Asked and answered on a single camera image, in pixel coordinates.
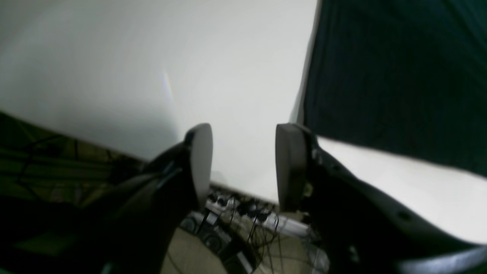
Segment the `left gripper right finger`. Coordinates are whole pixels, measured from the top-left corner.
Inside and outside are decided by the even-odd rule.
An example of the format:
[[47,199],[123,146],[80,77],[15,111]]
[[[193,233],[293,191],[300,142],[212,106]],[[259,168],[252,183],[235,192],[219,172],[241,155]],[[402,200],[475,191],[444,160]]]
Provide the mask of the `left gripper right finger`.
[[331,274],[485,274],[486,245],[442,231],[355,177],[294,123],[275,128],[280,208],[308,213]]

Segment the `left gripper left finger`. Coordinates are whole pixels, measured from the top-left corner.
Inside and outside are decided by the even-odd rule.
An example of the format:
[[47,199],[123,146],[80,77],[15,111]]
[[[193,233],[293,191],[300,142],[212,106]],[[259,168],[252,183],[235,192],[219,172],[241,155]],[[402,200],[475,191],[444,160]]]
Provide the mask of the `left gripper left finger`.
[[160,273],[177,227],[205,206],[212,158],[212,127],[198,124],[88,208],[97,226],[100,274]]

